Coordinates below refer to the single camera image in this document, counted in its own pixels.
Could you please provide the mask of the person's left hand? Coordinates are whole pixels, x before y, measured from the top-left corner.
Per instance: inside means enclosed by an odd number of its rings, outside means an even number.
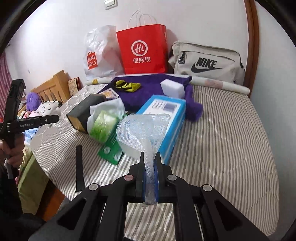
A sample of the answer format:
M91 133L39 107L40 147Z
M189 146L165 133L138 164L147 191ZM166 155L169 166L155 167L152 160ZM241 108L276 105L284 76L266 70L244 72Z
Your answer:
M11 149L5 141L1 140L1 165L4 164L5 157L8 156L8 163L14 168L19 168L23 161L23 149L25 137L19 134L15 137L15 147Z

